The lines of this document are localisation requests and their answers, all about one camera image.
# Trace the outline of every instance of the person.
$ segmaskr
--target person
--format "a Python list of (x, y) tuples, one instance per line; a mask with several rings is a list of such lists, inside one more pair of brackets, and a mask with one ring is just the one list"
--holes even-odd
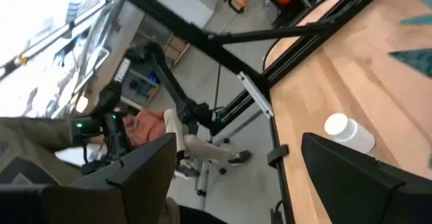
[[(0, 184), (71, 184), (82, 177), (79, 168), (54, 153), (77, 146), (71, 143), (64, 120), (0, 117)], [(209, 213), (166, 199), (159, 224), (199, 223), (226, 224)]]
[(135, 117), (132, 115), (125, 117), (124, 125), (131, 144), (135, 147), (152, 142), (167, 132), (175, 133), (178, 161), (175, 174), (185, 179), (200, 175), (188, 160), (189, 157), (211, 159), (222, 165), (240, 166), (249, 162), (252, 156), (248, 150), (232, 152), (189, 134), (188, 127), (180, 122), (174, 109), (165, 111), (142, 109)]

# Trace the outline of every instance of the metal bracket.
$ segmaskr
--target metal bracket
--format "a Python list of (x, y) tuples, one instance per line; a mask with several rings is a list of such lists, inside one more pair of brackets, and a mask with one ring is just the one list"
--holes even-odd
[(282, 161), (282, 158), (286, 155), (288, 155), (290, 151), (288, 150), (288, 145), (281, 145), (277, 148), (274, 148), (268, 155), (267, 155), (267, 163), (270, 167), (276, 168), (276, 163), (278, 161)]
[(243, 72), (237, 75), (240, 82), (243, 84), (245, 89), (249, 92), (249, 95), (255, 100), (257, 105), (263, 111), (267, 118), (271, 119), (275, 114), (273, 108), (271, 107), (269, 101), (264, 97), (260, 90), (255, 86), (252, 80)]

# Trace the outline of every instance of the white pill bottle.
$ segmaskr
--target white pill bottle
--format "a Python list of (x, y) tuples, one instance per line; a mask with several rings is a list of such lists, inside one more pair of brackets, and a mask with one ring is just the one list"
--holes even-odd
[(373, 135), (343, 113), (330, 115), (324, 129), (334, 142), (361, 153), (367, 154), (375, 145)]

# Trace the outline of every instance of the black metal frame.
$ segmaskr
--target black metal frame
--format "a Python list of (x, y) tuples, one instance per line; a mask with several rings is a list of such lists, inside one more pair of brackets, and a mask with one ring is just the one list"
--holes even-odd
[[(332, 34), (337, 32), (372, 0), (340, 0), (318, 22), (306, 26), (237, 34), (214, 34), (205, 32), (194, 24), (187, 23), (156, 0), (128, 1), (169, 28), (176, 36), (187, 40), (197, 49), (206, 53), (229, 71), (234, 74), (244, 72), (256, 84), (263, 95), (271, 101), (270, 88), (300, 64), (303, 59), (313, 53), (315, 49), (321, 46)], [(222, 44), (227, 43), (248, 42), (287, 36), (301, 37), (262, 74), (253, 70), (249, 65), (245, 64), (222, 46)], [(175, 78), (168, 78), (167, 80), (175, 81)], [(253, 102), (252, 97), (246, 91), (240, 93), (220, 112), (218, 123), (209, 128), (211, 134), (213, 136), (218, 134), (225, 126), (251, 106)], [(280, 143), (274, 118), (270, 119), (270, 126), (273, 145), (274, 147), (278, 147)], [(277, 163), (276, 169), (279, 175), (279, 184), (282, 192), (286, 220), (289, 223), (294, 223), (294, 214), (290, 202), (290, 193), (288, 191), (284, 164), (282, 162)]]

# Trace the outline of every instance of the sneaker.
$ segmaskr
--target sneaker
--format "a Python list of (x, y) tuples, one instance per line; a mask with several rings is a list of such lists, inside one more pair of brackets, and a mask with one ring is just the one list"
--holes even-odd
[(175, 167), (175, 176), (184, 179), (193, 179), (200, 176), (200, 171), (196, 170), (186, 159), (182, 159), (180, 164)]
[(250, 153), (250, 151), (243, 150), (242, 152), (234, 153), (228, 163), (230, 163), (230, 165), (234, 167), (240, 166), (249, 162), (251, 156), (252, 153)]

